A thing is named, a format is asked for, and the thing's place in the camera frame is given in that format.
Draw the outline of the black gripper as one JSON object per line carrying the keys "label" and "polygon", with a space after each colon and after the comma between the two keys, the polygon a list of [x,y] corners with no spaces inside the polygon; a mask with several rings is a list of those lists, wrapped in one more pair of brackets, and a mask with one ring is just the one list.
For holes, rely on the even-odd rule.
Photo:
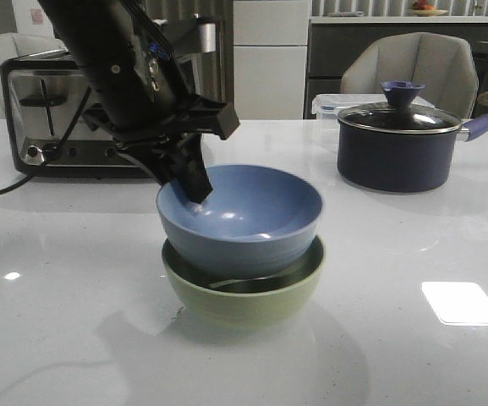
{"label": "black gripper", "polygon": [[119,129],[100,104],[83,113],[90,129],[109,133],[119,156],[166,184],[177,179],[192,202],[202,202],[212,186],[203,161],[203,134],[228,139],[240,125],[231,102],[192,95],[172,116],[135,129]]}

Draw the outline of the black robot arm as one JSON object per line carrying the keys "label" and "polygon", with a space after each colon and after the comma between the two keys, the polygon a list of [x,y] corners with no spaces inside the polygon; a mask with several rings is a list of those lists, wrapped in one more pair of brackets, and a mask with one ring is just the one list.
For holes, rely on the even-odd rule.
{"label": "black robot arm", "polygon": [[149,81],[135,68],[134,47],[117,16],[118,2],[40,3],[101,103],[85,113],[85,120],[112,136],[119,156],[159,184],[178,180],[188,199],[201,203],[212,191],[201,136],[225,140],[239,118],[232,103],[195,93],[158,25],[137,2],[121,4],[152,53],[157,72]]}

